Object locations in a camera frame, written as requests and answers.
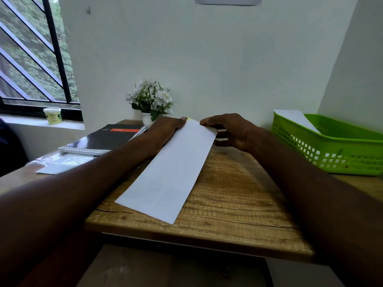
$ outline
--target window frame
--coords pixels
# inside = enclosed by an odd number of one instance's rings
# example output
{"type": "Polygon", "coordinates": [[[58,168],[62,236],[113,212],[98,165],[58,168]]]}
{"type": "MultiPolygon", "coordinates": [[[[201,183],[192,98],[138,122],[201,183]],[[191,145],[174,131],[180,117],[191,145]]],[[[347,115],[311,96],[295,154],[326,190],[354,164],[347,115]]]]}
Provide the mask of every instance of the window frame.
{"type": "MultiPolygon", "coordinates": [[[[9,114],[9,115],[21,115],[28,117],[45,117],[45,113],[43,112],[42,106],[30,106],[30,105],[21,105],[21,104],[7,104],[4,103],[4,100],[18,100],[18,101],[36,101],[36,102],[45,102],[51,103],[52,107],[60,107],[60,104],[66,105],[79,105],[79,102],[72,101],[72,97],[70,96],[70,89],[68,80],[65,73],[64,62],[61,56],[61,50],[59,41],[57,38],[57,33],[54,25],[54,20],[52,16],[52,12],[50,9],[49,0],[42,0],[42,4],[39,0],[32,0],[33,3],[45,14],[47,19],[47,24],[49,28],[50,37],[52,40],[52,44],[50,44],[33,26],[30,24],[23,15],[8,1],[8,0],[0,0],[0,3],[3,3],[5,6],[12,11],[16,18],[20,19],[24,25],[31,32],[41,40],[45,46],[55,54],[57,67],[60,73],[60,77],[56,77],[54,73],[52,73],[43,62],[41,62],[7,27],[0,22],[0,29],[3,30],[5,34],[9,38],[11,38],[37,65],[39,65],[51,78],[55,81],[64,91],[65,100],[66,101],[58,101],[53,96],[51,96],[36,80],[33,79],[29,75],[29,73],[23,69],[16,61],[10,57],[5,50],[0,47],[0,55],[5,58],[13,67],[15,67],[30,83],[31,86],[36,87],[41,94],[43,94],[48,100],[36,100],[30,98],[25,92],[23,92],[10,78],[8,78],[1,70],[0,70],[0,78],[8,84],[13,90],[15,90],[21,98],[18,97],[8,97],[0,90],[0,114],[9,114]]],[[[80,109],[63,109],[61,108],[61,115],[63,120],[74,120],[74,121],[83,121],[82,112],[80,109]]]]}

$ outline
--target wooden desk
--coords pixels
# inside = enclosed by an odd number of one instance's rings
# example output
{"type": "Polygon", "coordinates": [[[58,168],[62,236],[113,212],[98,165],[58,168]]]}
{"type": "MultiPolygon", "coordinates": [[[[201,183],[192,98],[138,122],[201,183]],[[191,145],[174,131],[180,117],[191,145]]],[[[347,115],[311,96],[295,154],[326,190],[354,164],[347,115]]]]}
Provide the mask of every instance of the wooden desk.
{"type": "MultiPolygon", "coordinates": [[[[0,178],[0,193],[46,177],[35,173],[39,168],[30,165],[0,178]]],[[[134,170],[93,211],[85,229],[250,255],[318,261],[283,194],[251,155],[213,147],[173,225],[114,203],[144,168],[134,170]]],[[[383,201],[380,178],[335,177],[383,201]]]]}

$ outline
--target plastic basket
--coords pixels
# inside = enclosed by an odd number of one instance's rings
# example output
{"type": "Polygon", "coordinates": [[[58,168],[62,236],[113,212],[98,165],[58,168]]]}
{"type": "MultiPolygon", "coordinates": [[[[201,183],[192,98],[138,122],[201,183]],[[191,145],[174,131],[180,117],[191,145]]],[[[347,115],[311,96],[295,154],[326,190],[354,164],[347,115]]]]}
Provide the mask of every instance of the plastic basket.
{"type": "Polygon", "coordinates": [[[322,115],[305,116],[321,134],[276,113],[272,133],[326,172],[371,176],[383,173],[383,134],[322,115]]]}

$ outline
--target white flower pot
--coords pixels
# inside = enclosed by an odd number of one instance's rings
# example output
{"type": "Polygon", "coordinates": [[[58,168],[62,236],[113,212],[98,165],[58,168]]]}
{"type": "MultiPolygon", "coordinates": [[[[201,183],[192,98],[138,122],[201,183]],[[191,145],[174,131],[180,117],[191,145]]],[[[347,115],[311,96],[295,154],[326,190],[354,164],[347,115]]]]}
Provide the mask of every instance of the white flower pot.
{"type": "Polygon", "coordinates": [[[141,112],[141,115],[142,115],[142,123],[147,129],[149,129],[154,124],[155,120],[152,121],[152,116],[150,115],[150,113],[141,112]]]}

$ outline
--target black notebook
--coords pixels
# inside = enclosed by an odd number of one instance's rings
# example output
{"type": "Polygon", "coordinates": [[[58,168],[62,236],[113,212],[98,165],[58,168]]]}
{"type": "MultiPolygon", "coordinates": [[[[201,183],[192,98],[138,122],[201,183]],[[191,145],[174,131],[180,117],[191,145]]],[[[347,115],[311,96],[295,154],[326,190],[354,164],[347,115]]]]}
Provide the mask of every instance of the black notebook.
{"type": "Polygon", "coordinates": [[[100,156],[129,141],[141,127],[123,124],[106,125],[76,142],[60,147],[59,152],[100,156]]]}

